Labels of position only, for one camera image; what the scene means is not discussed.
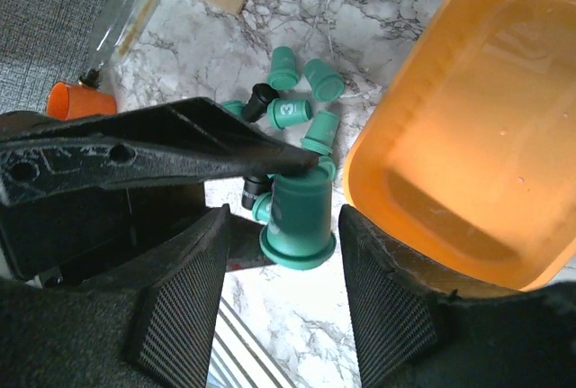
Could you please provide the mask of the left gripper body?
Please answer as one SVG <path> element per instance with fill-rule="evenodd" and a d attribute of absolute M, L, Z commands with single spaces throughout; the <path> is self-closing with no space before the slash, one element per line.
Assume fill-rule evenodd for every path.
<path fill-rule="evenodd" d="M 202 184 L 94 188 L 3 206 L 1 275 L 80 284 L 171 240 L 206 211 Z"/>

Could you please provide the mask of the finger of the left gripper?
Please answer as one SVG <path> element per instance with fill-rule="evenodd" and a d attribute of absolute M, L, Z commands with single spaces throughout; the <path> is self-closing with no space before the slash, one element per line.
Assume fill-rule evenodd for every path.
<path fill-rule="evenodd" d="M 231 242 L 227 257 L 227 271 L 271 266 L 271 261 L 260 248 L 259 236 L 264 226 L 243 217 L 232 216 Z"/>
<path fill-rule="evenodd" d="M 205 97 L 71 121 L 25 111 L 1 117 L 4 206 L 89 188 L 297 175 L 317 163 L 317 154 L 265 135 Z"/>

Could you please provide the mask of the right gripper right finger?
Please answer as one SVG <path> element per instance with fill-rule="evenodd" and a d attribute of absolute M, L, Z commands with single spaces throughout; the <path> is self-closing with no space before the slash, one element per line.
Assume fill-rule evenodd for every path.
<path fill-rule="evenodd" d="M 475 280 L 351 206 L 338 229 L 362 386 L 574 386 L 574 282 L 518 292 Z"/>

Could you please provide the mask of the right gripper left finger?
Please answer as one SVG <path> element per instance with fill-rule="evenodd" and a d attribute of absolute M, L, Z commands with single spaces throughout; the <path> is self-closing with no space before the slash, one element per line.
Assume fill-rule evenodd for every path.
<path fill-rule="evenodd" d="M 76 287 L 1 283 L 4 387 L 203 387 L 230 210 Z"/>

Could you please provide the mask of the black coffee capsule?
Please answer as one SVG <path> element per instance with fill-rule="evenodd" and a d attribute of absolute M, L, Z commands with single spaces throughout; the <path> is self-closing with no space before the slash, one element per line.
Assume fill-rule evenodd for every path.
<path fill-rule="evenodd" d="M 274 175 L 244 176 L 243 180 L 241 206 L 246 210 L 251 210 L 261 194 L 272 190 Z"/>
<path fill-rule="evenodd" d="M 266 83 L 255 84 L 252 93 L 245 103 L 241 117 L 246 122 L 257 122 L 266 113 L 268 105 L 279 99 L 280 94 Z"/>

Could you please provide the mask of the orange storage basket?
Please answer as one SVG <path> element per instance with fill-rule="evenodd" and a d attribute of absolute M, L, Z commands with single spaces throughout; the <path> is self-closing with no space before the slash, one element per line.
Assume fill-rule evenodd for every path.
<path fill-rule="evenodd" d="M 575 253 L 575 0 L 444 0 L 346 157 L 395 239 L 527 291 Z"/>

